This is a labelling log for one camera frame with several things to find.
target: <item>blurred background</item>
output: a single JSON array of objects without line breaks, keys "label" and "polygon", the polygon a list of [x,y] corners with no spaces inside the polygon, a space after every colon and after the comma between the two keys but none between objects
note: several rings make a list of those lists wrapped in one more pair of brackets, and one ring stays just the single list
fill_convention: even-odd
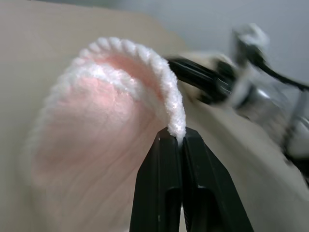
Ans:
[{"label": "blurred background", "polygon": [[142,12],[181,36],[193,50],[230,50],[233,27],[256,23],[270,37],[275,70],[309,82],[307,0],[43,0]]}]

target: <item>white cotton pad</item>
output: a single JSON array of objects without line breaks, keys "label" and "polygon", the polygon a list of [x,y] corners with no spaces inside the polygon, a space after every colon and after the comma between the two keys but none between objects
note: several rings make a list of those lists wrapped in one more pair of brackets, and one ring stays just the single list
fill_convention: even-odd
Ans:
[{"label": "white cotton pad", "polygon": [[82,50],[52,88],[21,157],[52,232],[127,229],[137,171],[166,126],[181,144],[182,96],[166,60],[118,38]]}]

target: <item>beige surface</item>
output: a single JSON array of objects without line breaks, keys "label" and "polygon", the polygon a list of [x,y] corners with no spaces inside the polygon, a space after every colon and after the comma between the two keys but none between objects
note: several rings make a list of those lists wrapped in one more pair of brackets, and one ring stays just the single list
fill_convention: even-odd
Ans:
[{"label": "beige surface", "polygon": [[163,55],[185,44],[144,15],[29,0],[0,0],[0,31],[0,231],[44,232],[32,221],[16,159],[50,86],[101,36],[131,39]]}]

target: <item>textured fabric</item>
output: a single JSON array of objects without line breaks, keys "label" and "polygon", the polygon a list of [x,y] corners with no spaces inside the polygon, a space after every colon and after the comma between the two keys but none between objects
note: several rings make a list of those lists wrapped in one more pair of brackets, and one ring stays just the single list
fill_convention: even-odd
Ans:
[{"label": "textured fabric", "polygon": [[127,230],[137,171],[166,126],[181,144],[182,97],[164,59],[117,38],[83,50],[52,88],[23,154],[51,231]]}]

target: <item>black cable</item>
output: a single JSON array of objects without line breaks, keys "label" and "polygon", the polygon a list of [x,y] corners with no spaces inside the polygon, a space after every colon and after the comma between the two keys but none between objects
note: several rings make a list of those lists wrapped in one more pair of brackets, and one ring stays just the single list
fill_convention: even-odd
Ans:
[{"label": "black cable", "polygon": [[287,85],[294,86],[300,90],[306,90],[309,91],[309,86],[293,81],[285,76],[282,76],[278,74],[277,72],[273,71],[267,64],[265,59],[263,58],[263,55],[261,51],[258,49],[257,46],[251,45],[247,47],[247,58],[251,64],[253,64],[255,67],[261,69],[265,73],[267,73],[269,76],[272,76],[273,78],[277,79],[278,81],[285,83]]}]

